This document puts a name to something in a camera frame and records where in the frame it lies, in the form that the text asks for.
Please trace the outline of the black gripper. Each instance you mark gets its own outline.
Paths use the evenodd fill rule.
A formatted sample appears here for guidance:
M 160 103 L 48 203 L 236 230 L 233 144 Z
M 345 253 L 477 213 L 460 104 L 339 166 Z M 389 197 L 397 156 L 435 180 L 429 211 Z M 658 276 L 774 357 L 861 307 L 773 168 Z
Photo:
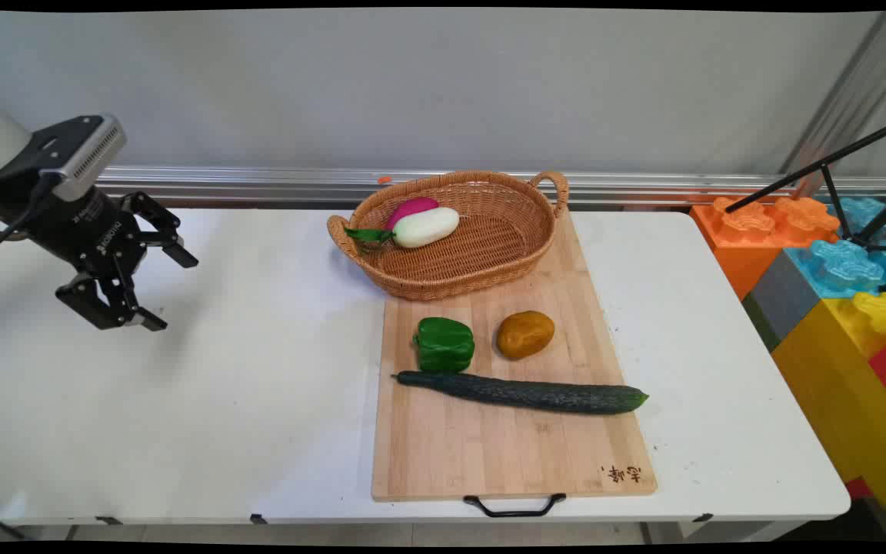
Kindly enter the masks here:
M 141 264 L 142 248 L 160 248 L 182 268 L 199 264 L 188 252 L 178 228 L 182 224 L 145 192 L 112 199 L 96 187 L 75 201 L 48 194 L 34 217 L 34 243 L 80 273 L 55 291 L 55 297 L 101 330 L 140 325 L 161 331 L 168 323 L 138 304 L 134 282 L 114 278 L 114 262 L 130 272 Z

